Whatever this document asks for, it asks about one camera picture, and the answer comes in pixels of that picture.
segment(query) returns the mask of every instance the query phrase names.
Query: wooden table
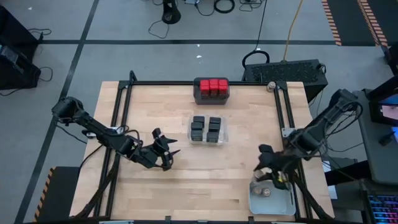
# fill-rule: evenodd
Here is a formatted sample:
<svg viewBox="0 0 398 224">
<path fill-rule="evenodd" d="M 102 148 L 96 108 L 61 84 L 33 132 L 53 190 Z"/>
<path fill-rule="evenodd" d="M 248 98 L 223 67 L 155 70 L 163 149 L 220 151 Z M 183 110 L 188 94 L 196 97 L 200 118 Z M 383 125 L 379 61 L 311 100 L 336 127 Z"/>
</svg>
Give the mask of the wooden table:
<svg viewBox="0 0 398 224">
<path fill-rule="evenodd" d="M 104 125 L 111 123 L 117 86 L 118 82 L 102 84 L 94 118 Z M 304 127 L 312 117 L 303 84 L 288 83 L 288 87 L 296 127 Z M 282 92 L 280 95 L 285 111 Z M 219 147 L 192 146 L 187 129 L 193 114 L 224 116 L 229 142 Z M 253 215 L 249 211 L 248 186 L 258 164 L 258 146 L 269 144 L 275 151 L 282 150 L 274 94 L 268 93 L 264 86 L 231 86 L 224 106 L 196 105 L 192 86 L 133 86 L 127 125 L 139 130 L 144 145 L 152 144 L 152 130 L 161 128 L 168 138 L 178 139 L 170 145 L 170 150 L 181 149 L 181 152 L 175 156 L 172 169 L 166 172 L 146 169 L 122 158 L 112 219 L 164 220 L 170 215 L 172 220 L 247 221 L 248 216 L 254 216 L 255 221 L 294 220 L 294 216 Z M 98 145 L 97 140 L 89 140 L 85 156 Z M 104 149 L 97 152 L 83 166 L 70 215 L 78 213 L 98 188 L 104 152 Z M 304 161 L 303 167 L 309 191 L 334 216 L 320 158 Z M 298 192 L 304 217 L 302 196 Z M 103 197 L 101 214 L 107 198 L 108 191 Z"/>
</svg>

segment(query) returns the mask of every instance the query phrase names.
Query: wire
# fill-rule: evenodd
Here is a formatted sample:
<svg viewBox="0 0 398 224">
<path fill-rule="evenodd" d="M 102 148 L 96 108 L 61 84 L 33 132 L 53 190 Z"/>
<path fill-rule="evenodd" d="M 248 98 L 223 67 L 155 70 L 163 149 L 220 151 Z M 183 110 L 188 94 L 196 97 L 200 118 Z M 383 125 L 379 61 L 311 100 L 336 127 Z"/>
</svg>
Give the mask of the wire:
<svg viewBox="0 0 398 224">
<path fill-rule="evenodd" d="M 343 123 L 343 122 L 344 122 L 345 120 L 347 120 L 348 118 L 350 118 L 353 114 L 351 114 L 350 116 L 348 116 L 347 118 L 345 118 L 342 122 L 340 122 L 340 123 L 337 125 L 337 127 L 336 127 L 328 136 L 331 136 L 332 134 L 336 134 L 336 133 L 339 133 L 339 132 L 342 131 L 342 130 L 345 130 L 346 128 L 348 128 L 348 126 L 352 125 L 355 121 L 357 121 L 357 120 L 359 119 L 359 117 L 360 117 L 360 116 L 362 115 L 362 113 L 363 113 L 363 106 L 362 106 L 360 103 L 358 103 L 358 102 L 353 102 L 352 104 L 356 104 L 357 106 L 359 106 L 359 108 L 361 108 L 361 111 L 359 112 L 359 114 L 356 114 L 355 119 L 352 120 L 350 123 L 348 123 L 345 127 L 343 127 L 343 128 L 341 128 L 341 129 L 339 129 L 339 130 L 336 131 L 336 129 L 340 126 L 340 124 Z"/>
<path fill-rule="evenodd" d="M 256 43 L 256 47 L 254 48 L 254 50 L 257 50 L 257 47 L 259 46 L 260 36 L 261 36 L 261 30 L 262 30 L 262 23 L 264 22 L 264 16 L 266 15 L 267 2 L 268 2 L 268 0 L 266 0 L 266 3 L 264 3 L 264 9 L 262 10 L 262 17 L 261 17 L 261 23 L 260 23 L 260 31 L 259 31 L 259 36 L 257 37 L 257 43 Z"/>
<path fill-rule="evenodd" d="M 45 79 L 43 79 L 43 78 L 39 78 L 39 79 L 42 80 L 43 82 L 49 82 L 49 81 L 51 81 L 51 80 L 52 80 L 52 77 L 53 77 L 53 74 L 54 74 L 54 71 L 53 71 L 52 68 L 50 68 L 50 67 L 41 67 L 41 68 L 39 68 L 39 69 L 41 70 L 41 69 L 43 69 L 43 68 L 47 68 L 47 69 L 50 70 L 50 72 L 51 72 L 50 78 L 49 78 L 48 80 L 45 80 Z"/>
<path fill-rule="evenodd" d="M 353 148 L 355 148 L 355 147 L 358 147 L 358 146 L 360 146 L 360 145 L 362 145 L 362 144 L 363 144 L 363 142 L 361 142 L 361 143 L 359 143 L 359 144 L 356 144 L 355 146 L 351 146 L 351 147 L 349 147 L 349 148 L 347 148 L 347 149 L 341 150 L 341 151 L 339 151 L 339 150 L 334 150 L 333 148 L 330 147 L 330 145 L 328 145 L 327 147 L 328 147 L 331 151 L 333 151 L 333 152 L 346 152 L 346 151 L 348 151 L 348 150 L 350 150 L 350 149 L 353 149 Z"/>
<path fill-rule="evenodd" d="M 203 13 L 201 13 L 201 11 L 200 11 L 200 9 L 199 9 L 198 3 L 195 3 L 195 8 L 198 10 L 199 14 L 201 14 L 201 15 L 203 15 L 203 16 L 211 16 L 211 15 L 213 15 L 214 12 L 216 11 L 215 7 L 213 7 L 213 11 L 212 11 L 211 13 L 209 13 L 209 14 L 203 14 Z"/>
<path fill-rule="evenodd" d="M 319 102 L 318 102 L 317 116 L 318 116 L 318 112 L 319 112 L 319 106 L 321 105 L 322 96 L 323 96 L 323 90 L 322 90 L 322 92 L 321 92 L 321 98 L 319 98 Z"/>
<path fill-rule="evenodd" d="M 39 71 L 41 71 L 43 68 L 47 68 L 47 69 L 49 69 L 49 70 L 51 71 L 50 78 L 49 78 L 48 80 L 44 80 L 43 78 L 40 78 L 40 77 L 39 77 L 39 79 L 42 80 L 43 82 L 49 82 L 49 81 L 52 80 L 52 77 L 53 77 L 53 70 L 52 70 L 52 68 L 50 68 L 50 67 L 41 67 L 41 68 L 39 68 L 38 70 L 36 70 L 36 72 L 33 74 L 33 79 L 32 79 L 33 82 L 35 82 L 35 76 L 36 76 L 36 74 L 37 74 Z M 22 89 L 24 89 L 24 88 L 18 88 L 18 89 L 12 90 L 11 92 L 6 93 L 6 94 L 0 93 L 0 96 L 9 96 L 9 95 L 11 95 L 11 94 L 13 94 L 13 93 L 15 93 L 15 92 L 17 92 L 17 91 L 19 91 L 19 90 L 22 90 Z"/>
<path fill-rule="evenodd" d="M 260 0 L 260 2 L 251 2 L 250 0 L 239 0 L 239 3 L 241 3 L 241 6 L 239 7 L 239 10 L 242 12 L 252 12 L 253 9 L 257 9 L 261 7 L 263 0 Z M 250 9 L 243 9 L 243 6 L 250 6 Z"/>
<path fill-rule="evenodd" d="M 149 33 L 150 35 L 154 35 L 155 37 L 158 37 L 158 38 L 160 38 L 160 39 L 164 39 L 164 38 L 167 37 L 167 34 L 169 34 L 170 26 L 169 26 L 168 24 L 166 24 L 166 25 L 167 25 L 167 31 L 166 31 L 166 34 L 164 35 L 164 37 L 161 37 L 161 36 L 159 36 L 159 35 L 157 35 L 157 34 L 154 34 L 154 33 L 152 33 L 152 32 L 150 31 L 150 30 L 152 29 L 152 27 L 153 27 L 156 23 L 158 23 L 158 22 L 163 22 L 163 20 L 161 19 L 161 20 L 159 20 L 159 21 L 153 22 L 152 25 L 150 25 L 150 27 L 149 27 L 149 29 L 148 29 L 148 33 Z"/>
<path fill-rule="evenodd" d="M 51 30 L 51 29 L 31 28 L 31 29 L 28 29 L 28 31 L 29 31 L 31 34 L 40 34 L 40 35 L 50 35 L 50 34 L 52 33 L 52 30 Z"/>
<path fill-rule="evenodd" d="M 84 142 L 83 140 L 79 139 L 78 137 L 76 137 L 76 136 L 70 134 L 67 130 L 65 130 L 65 128 L 63 128 L 63 127 L 61 127 L 61 126 L 59 126 L 59 125 L 57 125 L 57 124 L 56 124 L 56 126 L 57 126 L 57 128 L 61 129 L 63 132 L 65 132 L 67 135 L 69 135 L 69 136 L 75 138 L 77 141 L 80 141 L 80 142 L 83 143 L 83 144 L 87 144 L 86 142 Z"/>
<path fill-rule="evenodd" d="M 314 104 L 314 102 L 317 100 L 317 97 L 318 97 L 318 95 L 315 96 L 315 98 L 312 100 L 312 103 L 310 102 L 308 107 L 311 107 Z"/>
<path fill-rule="evenodd" d="M 7 94 L 0 93 L 0 96 L 9 96 L 9 95 L 11 95 L 11 94 L 13 94 L 13 93 L 15 93 L 16 91 L 19 91 L 19 90 L 21 90 L 21 89 L 12 90 L 11 92 L 9 92 Z"/>
<path fill-rule="evenodd" d="M 161 5 L 163 5 L 163 1 L 162 1 L 161 3 L 159 3 L 159 4 L 156 4 L 156 3 L 155 3 L 155 0 L 152 0 L 152 3 L 154 3 L 155 6 L 161 6 Z"/>
<path fill-rule="evenodd" d="M 299 11 L 300 11 L 300 8 L 301 8 L 301 5 L 302 5 L 302 4 L 303 4 L 303 0 L 300 1 L 300 4 L 298 5 L 298 8 L 297 8 L 296 15 L 294 15 L 294 19 L 293 19 L 292 25 L 290 25 L 289 34 L 288 34 L 287 40 L 286 40 L 284 60 L 286 60 L 287 47 L 289 46 L 290 35 L 291 35 L 291 33 L 292 33 L 292 29 L 293 29 L 293 26 L 294 26 L 294 22 L 296 21 L 297 15 L 299 14 Z"/>
<path fill-rule="evenodd" d="M 94 155 L 96 152 L 98 152 L 99 149 L 101 149 L 101 147 L 103 147 L 104 145 L 100 145 L 98 146 L 98 148 L 96 148 L 93 152 L 91 152 L 85 159 L 83 159 L 83 162 L 81 162 L 80 166 L 79 166 L 79 172 L 78 172 L 78 176 L 80 175 L 80 171 L 81 168 L 83 167 L 83 164 L 87 161 L 88 158 L 90 158 L 92 155 Z"/>
</svg>

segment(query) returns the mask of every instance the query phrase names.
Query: rgb keyboard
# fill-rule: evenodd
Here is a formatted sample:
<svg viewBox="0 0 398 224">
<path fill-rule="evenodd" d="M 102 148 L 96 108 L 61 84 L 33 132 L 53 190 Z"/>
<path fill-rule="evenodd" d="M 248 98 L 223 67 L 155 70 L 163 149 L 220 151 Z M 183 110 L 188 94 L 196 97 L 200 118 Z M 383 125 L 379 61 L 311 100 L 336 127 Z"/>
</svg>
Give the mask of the rgb keyboard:
<svg viewBox="0 0 398 224">
<path fill-rule="evenodd" d="M 368 195 L 375 223 L 398 223 L 398 195 Z"/>
</svg>

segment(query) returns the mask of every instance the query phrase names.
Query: small object in tray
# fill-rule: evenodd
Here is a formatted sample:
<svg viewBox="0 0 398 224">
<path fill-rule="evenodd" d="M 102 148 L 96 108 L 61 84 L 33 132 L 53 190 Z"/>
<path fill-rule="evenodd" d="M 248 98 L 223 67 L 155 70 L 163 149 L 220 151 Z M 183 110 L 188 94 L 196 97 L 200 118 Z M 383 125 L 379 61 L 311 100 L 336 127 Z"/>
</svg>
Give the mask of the small object in tray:
<svg viewBox="0 0 398 224">
<path fill-rule="evenodd" d="M 256 195 L 260 195 L 262 192 L 262 187 L 253 187 L 253 193 Z"/>
<path fill-rule="evenodd" d="M 203 130 L 203 124 L 202 123 L 199 123 L 199 122 L 192 122 L 191 123 L 191 130 L 193 131 L 193 130 L 200 130 L 200 131 L 202 131 Z"/>
<path fill-rule="evenodd" d="M 209 132 L 216 132 L 218 133 L 220 131 L 221 124 L 217 123 L 210 123 L 209 124 Z"/>
<path fill-rule="evenodd" d="M 210 124 L 221 124 L 221 118 L 210 117 Z"/>
<path fill-rule="evenodd" d="M 202 130 L 192 130 L 191 131 L 192 141 L 203 141 L 203 131 Z"/>
<path fill-rule="evenodd" d="M 216 132 L 207 132 L 206 142 L 217 143 L 218 135 L 219 135 L 219 133 L 216 133 Z"/>
<path fill-rule="evenodd" d="M 205 126 L 205 117 L 204 116 L 194 116 L 193 117 L 193 122 L 199 122 L 203 126 Z"/>
<path fill-rule="evenodd" d="M 271 196 L 271 190 L 269 190 L 268 188 L 264 188 L 264 189 L 262 190 L 262 196 L 264 196 L 264 197 L 269 197 L 269 196 Z"/>
</svg>

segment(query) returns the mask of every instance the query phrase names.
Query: black cable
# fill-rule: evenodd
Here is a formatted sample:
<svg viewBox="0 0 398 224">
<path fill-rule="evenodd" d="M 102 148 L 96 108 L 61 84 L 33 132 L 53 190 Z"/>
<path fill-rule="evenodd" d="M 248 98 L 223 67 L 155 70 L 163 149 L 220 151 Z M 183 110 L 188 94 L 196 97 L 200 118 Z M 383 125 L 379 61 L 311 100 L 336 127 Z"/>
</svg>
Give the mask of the black cable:
<svg viewBox="0 0 398 224">
<path fill-rule="evenodd" d="M 334 150 L 332 147 L 330 147 L 330 145 L 328 145 L 327 147 L 328 147 L 331 151 L 333 151 L 333 152 L 346 152 L 346 151 L 348 151 L 348 150 L 350 150 L 350 149 L 353 149 L 353 148 L 355 148 L 355 147 L 357 147 L 357 146 L 360 146 L 360 145 L 362 145 L 362 144 L 363 144 L 363 142 L 361 142 L 361 143 L 359 143 L 359 144 L 356 144 L 355 146 L 351 146 L 351 147 L 349 147 L 349 148 L 347 148 L 347 149 L 341 150 L 341 151 L 339 151 L 339 150 Z"/>
<path fill-rule="evenodd" d="M 13 94 L 13 93 L 15 93 L 16 91 L 19 91 L 19 90 L 22 90 L 22 89 L 12 90 L 11 92 L 9 92 L 9 93 L 7 93 L 7 94 L 2 94 L 2 93 L 0 93 L 0 96 L 9 96 L 9 95 L 11 95 L 11 94 Z"/>
<path fill-rule="evenodd" d="M 267 57 L 266 63 L 270 62 L 270 58 L 269 58 L 269 54 L 263 50 L 257 50 L 257 47 L 259 45 L 260 42 L 260 36 L 261 36 L 261 30 L 262 30 L 262 24 L 264 22 L 264 16 L 266 14 L 266 7 L 267 7 L 267 2 L 268 0 L 266 0 L 266 3 L 264 4 L 264 10 L 262 11 L 262 18 L 261 18 L 261 23 L 260 23 L 260 30 L 259 30 L 259 35 L 257 37 L 257 43 L 256 43 L 256 47 L 254 48 L 254 50 L 250 53 L 248 53 L 246 56 L 243 57 L 242 59 L 242 66 L 244 69 L 246 69 L 246 59 L 248 59 L 248 57 L 254 55 L 254 54 L 263 54 Z"/>
<path fill-rule="evenodd" d="M 41 35 L 50 35 L 50 34 L 52 33 L 52 30 L 51 30 L 51 29 L 31 28 L 31 29 L 28 29 L 28 31 L 29 31 L 31 34 L 36 33 L 36 34 L 41 34 Z"/>
<path fill-rule="evenodd" d="M 215 0 L 215 1 L 214 1 L 214 10 L 215 10 L 215 11 L 217 11 L 217 12 L 219 12 L 219 13 L 222 13 L 222 14 L 227 14 L 227 13 L 230 13 L 230 12 L 232 12 L 232 11 L 234 10 L 234 8 L 235 8 L 235 0 L 225 0 L 225 1 L 229 1 L 229 2 L 232 4 L 231 9 L 228 9 L 228 10 L 221 10 L 221 9 L 219 9 L 219 8 L 217 7 L 217 4 L 218 4 L 220 1 L 221 1 L 221 0 Z"/>
<path fill-rule="evenodd" d="M 63 127 L 61 127 L 61 126 L 59 126 L 59 125 L 57 125 L 57 124 L 56 124 L 56 126 L 57 126 L 57 128 L 61 129 L 63 132 L 65 132 L 67 135 L 69 135 L 69 136 L 75 138 L 77 141 L 80 141 L 80 142 L 82 142 L 83 144 L 87 144 L 86 142 L 84 142 L 83 140 L 79 139 L 78 137 L 76 137 L 76 136 L 70 134 L 67 130 L 65 130 L 65 128 L 63 128 Z"/>
<path fill-rule="evenodd" d="M 50 72 L 51 72 L 50 78 L 49 78 L 48 80 L 45 80 L 45 79 L 43 79 L 43 78 L 39 78 L 39 79 L 42 80 L 43 82 L 49 82 L 49 81 L 51 81 L 51 80 L 52 80 L 52 77 L 53 77 L 53 74 L 54 74 L 54 71 L 53 71 L 52 68 L 50 68 L 50 67 L 41 67 L 41 68 L 39 68 L 39 69 L 41 70 L 41 69 L 43 69 L 43 68 L 47 68 L 47 69 L 50 70 Z"/>
<path fill-rule="evenodd" d="M 253 9 L 261 7 L 262 2 L 263 0 L 260 0 L 260 2 L 251 2 L 250 0 L 239 0 L 239 3 L 241 3 L 239 10 L 242 12 L 252 12 Z M 243 9 L 243 6 L 249 6 L 250 9 Z"/>
<path fill-rule="evenodd" d="M 264 16 L 266 15 L 267 3 L 268 3 L 268 0 L 266 0 L 266 3 L 264 3 L 264 10 L 262 11 L 262 17 L 261 17 L 261 23 L 260 23 L 259 36 L 257 37 L 257 43 L 256 43 L 256 47 L 254 48 L 254 50 L 257 50 L 257 47 L 259 46 L 260 36 L 261 36 L 261 30 L 262 30 L 262 23 L 264 22 Z"/>
<path fill-rule="evenodd" d="M 42 80 L 43 82 L 49 82 L 49 81 L 52 80 L 52 77 L 53 77 L 53 70 L 52 70 L 52 68 L 50 68 L 50 67 L 41 67 L 41 68 L 39 68 L 38 70 L 36 70 L 36 72 L 33 74 L 33 82 L 34 82 L 34 80 L 35 80 L 34 77 L 36 76 L 36 74 L 37 74 L 39 71 L 41 71 L 43 68 L 49 69 L 49 70 L 51 71 L 51 76 L 50 76 L 50 78 L 49 78 L 48 80 L 44 80 L 44 79 L 42 79 L 42 78 L 39 78 L 39 79 Z M 0 96 L 9 96 L 9 95 L 11 95 L 11 94 L 13 94 L 13 93 L 15 93 L 15 92 L 17 92 L 17 91 L 19 91 L 19 90 L 23 90 L 23 89 L 24 89 L 24 88 L 18 88 L 18 89 L 12 90 L 11 92 L 6 93 L 6 94 L 0 93 Z"/>
<path fill-rule="evenodd" d="M 318 103 L 318 107 L 317 107 L 317 116 L 318 116 L 318 112 L 319 112 L 319 106 L 321 105 L 322 96 L 323 96 L 323 90 L 321 92 L 321 98 L 319 99 L 319 103 Z"/>
<path fill-rule="evenodd" d="M 310 102 L 310 104 L 308 105 L 308 107 L 311 107 L 314 102 L 317 100 L 318 95 L 315 96 L 315 98 L 312 100 L 312 102 Z"/>
<path fill-rule="evenodd" d="M 211 13 L 209 13 L 209 14 L 203 14 L 203 13 L 201 13 L 201 11 L 200 11 L 200 9 L 199 9 L 198 3 L 195 3 L 195 8 L 198 10 L 199 14 L 201 14 L 201 15 L 203 15 L 203 16 L 211 16 L 211 15 L 213 15 L 214 12 L 215 12 L 215 9 L 216 9 L 215 7 L 213 7 L 213 11 L 212 11 Z"/>
<path fill-rule="evenodd" d="M 83 162 L 81 162 L 80 166 L 79 166 L 79 171 L 78 171 L 78 176 L 80 175 L 80 171 L 81 168 L 83 167 L 83 164 L 87 161 L 88 158 L 90 158 L 92 155 L 94 155 L 96 152 L 98 152 L 99 149 L 101 149 L 101 147 L 103 147 L 104 145 L 100 145 L 98 146 L 98 148 L 96 148 L 93 152 L 91 152 L 85 159 L 83 159 Z"/>
<path fill-rule="evenodd" d="M 155 3 L 155 0 L 152 0 L 152 3 L 154 3 L 155 6 L 161 6 L 161 5 L 163 5 L 163 1 L 162 1 L 161 3 L 159 3 L 159 4 L 156 4 L 156 3 Z"/>
<path fill-rule="evenodd" d="M 357 106 L 359 106 L 359 108 L 361 108 L 361 111 L 359 112 L 359 114 L 356 114 L 355 119 L 352 120 L 350 123 L 348 123 L 345 127 L 343 127 L 343 128 L 341 128 L 341 129 L 339 129 L 339 130 L 336 131 L 336 129 L 338 128 L 338 126 L 339 126 L 342 122 L 344 122 L 345 120 L 347 120 L 348 118 L 350 118 L 351 116 L 348 116 L 347 118 L 345 118 L 342 122 L 339 123 L 339 125 L 338 125 L 328 136 L 331 136 L 332 134 L 336 134 L 336 133 L 339 133 L 339 132 L 342 131 L 342 130 L 345 130 L 346 128 L 348 128 L 348 126 L 352 125 L 355 121 L 357 121 L 357 120 L 359 119 L 359 117 L 360 117 L 360 116 L 362 115 L 362 113 L 363 113 L 363 106 L 362 106 L 360 103 L 358 103 L 358 102 L 353 102 L 353 104 L 356 104 Z"/>
<path fill-rule="evenodd" d="M 156 23 L 158 23 L 158 22 L 163 22 L 163 20 L 161 19 L 161 20 L 159 20 L 159 21 L 153 22 L 152 25 L 150 25 L 150 27 L 149 27 L 149 29 L 148 29 L 148 33 L 149 33 L 150 35 L 154 35 L 155 37 L 158 37 L 158 38 L 160 38 L 160 39 L 164 39 L 164 38 L 167 37 L 167 34 L 169 34 L 170 25 L 166 24 L 166 25 L 167 25 L 167 31 L 166 31 L 166 34 L 164 35 L 164 37 L 161 37 L 161 36 L 159 36 L 159 35 L 156 35 L 156 34 L 154 34 L 154 33 L 152 33 L 152 32 L 150 31 L 150 30 L 152 29 L 152 27 L 153 27 Z"/>
</svg>

